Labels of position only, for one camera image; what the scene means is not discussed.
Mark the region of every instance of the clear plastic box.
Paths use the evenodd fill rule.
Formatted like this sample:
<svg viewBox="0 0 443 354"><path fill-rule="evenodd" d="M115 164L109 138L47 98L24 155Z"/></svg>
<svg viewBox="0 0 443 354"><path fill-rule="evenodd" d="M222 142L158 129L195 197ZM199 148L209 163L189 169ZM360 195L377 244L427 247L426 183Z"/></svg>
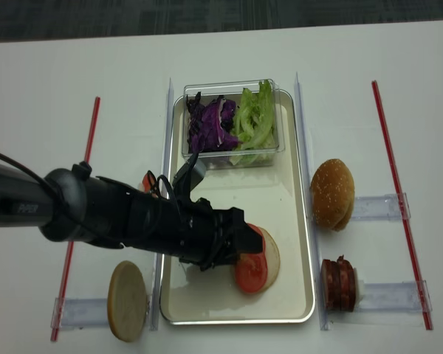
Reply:
<svg viewBox="0 0 443 354"><path fill-rule="evenodd" d="M194 98L198 92L201 92L201 104L207 105L210 101L216 100L219 95L223 95L227 100L236 102L237 108L240 104L241 93L243 89L249 89L253 93L259 92L259 82L264 80L239 81L233 83L215 83L208 85L190 85L184 87L184 99ZM268 79L272 87L272 96L274 102L275 121L273 126L274 147L257 150L232 150L201 152L199 159L202 160L207 169L233 168L233 167L256 167L270 166L274 164L275 155L284 150L284 135L282 130L282 113L280 109L279 88L274 81ZM187 106L184 110L184 126L182 129L182 156L189 159L192 153L189 151L188 131L190 114Z"/></svg>

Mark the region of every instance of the robotic arm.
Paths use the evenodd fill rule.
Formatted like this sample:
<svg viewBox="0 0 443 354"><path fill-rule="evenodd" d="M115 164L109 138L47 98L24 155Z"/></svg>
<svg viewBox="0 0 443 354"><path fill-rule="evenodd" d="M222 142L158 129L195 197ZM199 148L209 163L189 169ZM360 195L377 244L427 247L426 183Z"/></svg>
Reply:
<svg viewBox="0 0 443 354"><path fill-rule="evenodd" d="M262 252L262 238L244 222L243 210L213 209L203 198L192 202L190 191L205 174L197 157L175 175L169 199L91 177L85 162L44 178L53 198L36 178L0 165L0 227L38 226L55 242L168 254L202 271L234 264L241 253Z"/></svg>

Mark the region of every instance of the metal tray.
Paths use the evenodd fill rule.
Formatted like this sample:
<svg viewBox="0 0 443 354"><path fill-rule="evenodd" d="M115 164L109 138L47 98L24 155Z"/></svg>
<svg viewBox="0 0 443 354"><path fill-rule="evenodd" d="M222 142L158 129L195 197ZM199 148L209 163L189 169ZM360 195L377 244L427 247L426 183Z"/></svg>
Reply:
<svg viewBox="0 0 443 354"><path fill-rule="evenodd" d="M237 288L230 267L200 272L175 257L163 257L161 313L173 325L226 325L305 322L315 308L312 262L301 185L294 105L281 90L285 151L270 167L209 170L191 198L204 197L218 209L239 207L245 220L264 227L281 254L274 285L248 296ZM184 164L181 154L184 100L174 104L168 175Z"/></svg>

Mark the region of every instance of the red straw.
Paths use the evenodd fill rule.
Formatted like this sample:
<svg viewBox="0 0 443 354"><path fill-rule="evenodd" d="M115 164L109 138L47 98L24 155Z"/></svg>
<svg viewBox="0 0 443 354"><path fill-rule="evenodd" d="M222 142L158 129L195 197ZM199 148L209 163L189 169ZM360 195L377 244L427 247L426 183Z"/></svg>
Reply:
<svg viewBox="0 0 443 354"><path fill-rule="evenodd" d="M92 152L92 143L94 142L95 128L97 127L98 109L100 107L100 97L95 98L94 112L92 113L92 121L90 122L89 138L87 139L87 147L85 161L89 162L90 153ZM67 243L66 259L64 260L64 269L62 271L61 287L59 289L59 299L66 297L67 280L69 279L69 270L71 268L72 252L74 251L74 241ZM58 309L58 318L56 324L61 322L62 307ZM53 328L51 332L51 341L58 341L59 328Z"/></svg>
<svg viewBox="0 0 443 354"><path fill-rule="evenodd" d="M402 185L399 180L399 172L397 171L396 160L394 158L394 152L392 151L391 138L389 136L389 130L387 128L387 123L385 122L384 108L382 107L381 95L379 93L379 86L377 81L371 83L372 91L374 92L374 99L376 100L377 113L379 114L379 121L381 123L382 135L384 136L385 149L387 150L387 156L389 158L389 165L391 166L392 178L394 179L394 186L396 188L396 193L400 199L402 199ZM427 308L427 302L425 299L424 291L422 288L422 273L420 272L419 260L416 256L415 245L413 244L412 238L412 228L409 220L405 218L405 209L403 207L404 201L399 201L400 211L402 212L402 222L404 224L405 238L407 239L408 251L411 255L413 275L415 276L415 281L417 282L417 288L419 291L420 302L422 303L422 308ZM433 329L433 323L431 321L430 311L423 311L423 320L425 321L425 328L427 330Z"/></svg>

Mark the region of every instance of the tray rim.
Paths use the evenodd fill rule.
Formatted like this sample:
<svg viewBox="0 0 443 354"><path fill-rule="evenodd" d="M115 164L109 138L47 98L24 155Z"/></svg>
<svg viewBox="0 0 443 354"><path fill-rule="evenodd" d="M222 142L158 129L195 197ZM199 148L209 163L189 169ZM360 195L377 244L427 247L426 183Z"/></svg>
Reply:
<svg viewBox="0 0 443 354"><path fill-rule="evenodd" d="M292 112L294 114L294 126L295 126L295 149L297 151L297 160L298 160L298 165L299 165L299 169L301 166L301 156L300 156L300 152L299 152L299 148L298 148L298 134L297 134L297 124L299 124L299 122L297 122L296 119L296 114L295 114L295 103L294 103L294 99L292 98L292 95L283 89L279 89L279 94L285 94L288 98L289 101L292 104ZM165 151L165 156L164 158L168 158L168 170L167 170L167 174L168 176L171 174L171 161L173 158L173 145L174 145L174 108L176 107L176 105L179 103L180 100L183 100L184 97L178 97L174 104L170 107L170 109L172 110L172 115L171 115L171 140L170 142L165 142L165 148L167 148L167 150ZM194 320L194 321L177 321L177 320L173 320L173 319L169 319L165 314L164 311L162 310L162 306L161 306L161 294L162 294L162 283L163 283L163 277L164 277L164 270L165 270L165 258L167 256L165 256L164 254L162 254L161 256L161 260L160 260L160 277L159 277L159 299L158 299L158 303L159 303L159 312L161 313L161 316L170 324L170 325L273 325L273 324L294 324L294 323L303 323L305 321L307 321L308 319L310 319L310 317L312 317L312 314L315 311L315 307L316 307L316 302L317 302L317 298L316 298L316 291L315 291L315 278L314 278L314 274L313 274L313 269L312 269L312 253L311 253L311 249L310 249L310 234L309 234L309 228L307 226L307 215L305 213L306 211L306 201L305 201L305 195L303 192L303 183L302 183L302 178L301 178L301 171L299 171L299 183L300 183L300 192L301 192L301 205L303 207L303 225L304 225L304 229L305 229L305 235L306 235L306 245L307 245L307 256L308 256L308 265L309 265L309 277L310 277L310 283L311 283L311 289L312 289L312 304L311 304L311 308L310 310L307 312L307 314L301 318L298 319L226 319L226 320L221 320L221 319L217 319L217 320Z"/></svg>

